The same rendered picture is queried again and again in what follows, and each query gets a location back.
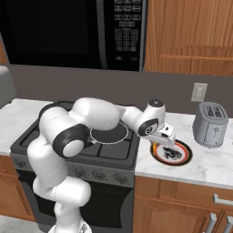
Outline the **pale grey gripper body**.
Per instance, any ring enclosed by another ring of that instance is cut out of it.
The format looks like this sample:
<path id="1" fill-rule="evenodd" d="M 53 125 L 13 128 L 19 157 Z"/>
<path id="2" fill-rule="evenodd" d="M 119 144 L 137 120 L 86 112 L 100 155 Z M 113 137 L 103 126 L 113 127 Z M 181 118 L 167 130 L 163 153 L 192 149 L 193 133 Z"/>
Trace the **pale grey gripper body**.
<path id="1" fill-rule="evenodd" d="M 166 147 L 169 147 L 171 149 L 175 146 L 176 136 L 173 135 L 171 137 L 152 137 L 152 136 L 146 136 L 144 139 L 149 140 L 150 142 L 156 142 L 161 145 L 164 145 Z"/>

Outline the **round plate with orange rim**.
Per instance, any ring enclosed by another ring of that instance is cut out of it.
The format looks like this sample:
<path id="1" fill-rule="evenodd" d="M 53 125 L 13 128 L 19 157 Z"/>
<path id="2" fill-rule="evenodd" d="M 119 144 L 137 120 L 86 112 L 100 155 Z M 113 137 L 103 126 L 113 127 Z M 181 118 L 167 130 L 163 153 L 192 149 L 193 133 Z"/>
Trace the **round plate with orange rim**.
<path id="1" fill-rule="evenodd" d="M 158 143 L 152 143 L 150 146 L 150 153 L 158 162 L 174 167 L 189 163 L 193 157 L 191 148 L 180 140 L 175 141 L 175 146 L 173 148 Z"/>

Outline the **black stove with hob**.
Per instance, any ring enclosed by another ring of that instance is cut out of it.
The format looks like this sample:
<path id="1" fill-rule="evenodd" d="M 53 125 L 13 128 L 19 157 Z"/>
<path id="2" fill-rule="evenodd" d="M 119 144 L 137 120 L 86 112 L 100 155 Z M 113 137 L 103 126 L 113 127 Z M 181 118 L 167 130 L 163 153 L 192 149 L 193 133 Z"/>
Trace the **black stove with hob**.
<path id="1" fill-rule="evenodd" d="M 34 122 L 22 136 L 11 146 L 10 156 L 15 169 L 33 171 L 29 165 L 26 150 L 29 144 L 39 136 L 39 123 Z M 125 123 L 120 122 L 117 127 L 109 131 L 90 130 L 88 132 L 87 147 L 77 157 L 67 160 L 68 175 L 77 177 L 74 169 L 81 167 L 86 171 L 86 177 L 79 177 L 89 182 L 134 188 L 134 168 L 138 146 L 137 135 Z M 15 159 L 26 162 L 26 166 L 19 168 Z M 106 174 L 104 180 L 93 178 L 92 172 L 100 170 Z M 114 175 L 122 173 L 127 177 L 125 184 L 114 180 Z"/>

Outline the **grey toaster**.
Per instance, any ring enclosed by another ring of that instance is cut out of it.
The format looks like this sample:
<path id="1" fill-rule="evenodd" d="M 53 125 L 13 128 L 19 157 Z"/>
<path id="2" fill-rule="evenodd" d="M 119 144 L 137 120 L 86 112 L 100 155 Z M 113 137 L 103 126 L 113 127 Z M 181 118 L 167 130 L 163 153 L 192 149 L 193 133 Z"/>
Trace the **grey toaster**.
<path id="1" fill-rule="evenodd" d="M 228 114 L 222 105 L 214 102 L 198 105 L 192 129 L 195 140 L 202 147 L 221 147 L 227 126 Z"/>

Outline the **wooden drawer front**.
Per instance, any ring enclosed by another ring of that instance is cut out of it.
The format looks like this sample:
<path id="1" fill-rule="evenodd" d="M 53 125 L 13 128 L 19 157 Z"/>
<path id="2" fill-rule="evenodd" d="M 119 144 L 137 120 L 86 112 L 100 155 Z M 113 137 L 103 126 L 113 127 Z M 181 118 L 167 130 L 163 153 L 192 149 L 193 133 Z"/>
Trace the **wooden drawer front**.
<path id="1" fill-rule="evenodd" d="M 217 204 L 213 195 L 233 201 L 233 190 L 188 184 L 152 177 L 135 177 L 135 194 L 142 198 L 161 198 L 207 208 L 233 211 L 233 206 Z"/>

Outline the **wooden base cupboard door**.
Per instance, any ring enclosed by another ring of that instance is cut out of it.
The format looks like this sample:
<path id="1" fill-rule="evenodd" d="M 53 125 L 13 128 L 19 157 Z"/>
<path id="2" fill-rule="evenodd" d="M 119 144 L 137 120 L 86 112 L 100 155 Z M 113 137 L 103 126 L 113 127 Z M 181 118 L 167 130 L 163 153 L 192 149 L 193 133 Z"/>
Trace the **wooden base cupboard door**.
<path id="1" fill-rule="evenodd" d="M 133 233 L 205 233 L 210 213 L 204 208 L 135 197 Z"/>

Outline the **black oven door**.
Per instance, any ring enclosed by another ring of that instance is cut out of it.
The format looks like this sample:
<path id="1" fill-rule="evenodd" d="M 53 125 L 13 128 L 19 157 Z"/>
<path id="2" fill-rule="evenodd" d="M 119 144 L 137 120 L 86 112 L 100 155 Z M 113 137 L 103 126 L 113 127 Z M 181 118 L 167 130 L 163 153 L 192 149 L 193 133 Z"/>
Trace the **black oven door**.
<path id="1" fill-rule="evenodd" d="M 56 223 L 55 202 L 39 197 L 33 191 L 35 173 L 17 169 L 38 227 L 44 233 Z M 93 233 L 132 233 L 134 189 L 89 181 L 91 198 L 80 212 Z"/>

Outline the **black microwave oven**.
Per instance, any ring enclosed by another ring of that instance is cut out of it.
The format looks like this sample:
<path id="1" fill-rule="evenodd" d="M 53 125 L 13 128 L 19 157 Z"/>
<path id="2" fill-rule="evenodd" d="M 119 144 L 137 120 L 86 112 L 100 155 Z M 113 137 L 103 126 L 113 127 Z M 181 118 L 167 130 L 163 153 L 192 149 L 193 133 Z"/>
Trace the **black microwave oven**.
<path id="1" fill-rule="evenodd" d="M 143 70 L 147 0 L 104 0 L 107 69 Z"/>

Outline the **wooden base cupboard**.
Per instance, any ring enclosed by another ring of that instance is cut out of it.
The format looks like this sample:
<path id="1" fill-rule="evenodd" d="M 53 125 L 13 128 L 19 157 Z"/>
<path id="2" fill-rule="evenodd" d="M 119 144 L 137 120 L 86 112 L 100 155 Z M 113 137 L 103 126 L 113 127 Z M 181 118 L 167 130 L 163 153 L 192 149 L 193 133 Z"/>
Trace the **wooden base cupboard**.
<path id="1" fill-rule="evenodd" d="M 35 222 L 12 160 L 0 155 L 0 215 Z"/>

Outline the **black microwave door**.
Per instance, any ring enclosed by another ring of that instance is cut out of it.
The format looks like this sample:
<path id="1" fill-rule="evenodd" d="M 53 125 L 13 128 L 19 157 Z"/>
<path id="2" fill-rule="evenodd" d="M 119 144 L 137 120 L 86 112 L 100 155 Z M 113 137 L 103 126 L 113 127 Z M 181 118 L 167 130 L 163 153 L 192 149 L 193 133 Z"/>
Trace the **black microwave door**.
<path id="1" fill-rule="evenodd" d="M 103 69 L 96 0 L 0 0 L 9 63 Z"/>

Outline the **white wall outlet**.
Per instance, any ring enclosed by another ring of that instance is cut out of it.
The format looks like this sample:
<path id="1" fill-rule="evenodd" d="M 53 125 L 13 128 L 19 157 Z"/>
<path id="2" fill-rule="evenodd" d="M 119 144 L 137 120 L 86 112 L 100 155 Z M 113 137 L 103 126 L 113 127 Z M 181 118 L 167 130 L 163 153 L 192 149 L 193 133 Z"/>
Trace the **white wall outlet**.
<path id="1" fill-rule="evenodd" d="M 207 92 L 208 85 L 204 83 L 195 83 L 193 87 L 192 102 L 203 102 Z"/>

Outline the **wooden wall cupboard door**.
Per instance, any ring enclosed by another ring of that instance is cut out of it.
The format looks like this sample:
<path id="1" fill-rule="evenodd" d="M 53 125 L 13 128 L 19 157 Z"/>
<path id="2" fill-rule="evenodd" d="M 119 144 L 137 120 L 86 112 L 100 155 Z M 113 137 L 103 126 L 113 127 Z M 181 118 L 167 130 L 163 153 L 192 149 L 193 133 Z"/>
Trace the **wooden wall cupboard door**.
<path id="1" fill-rule="evenodd" d="M 149 0 L 147 72 L 233 76 L 233 61 L 160 55 L 233 57 L 233 0 Z"/>

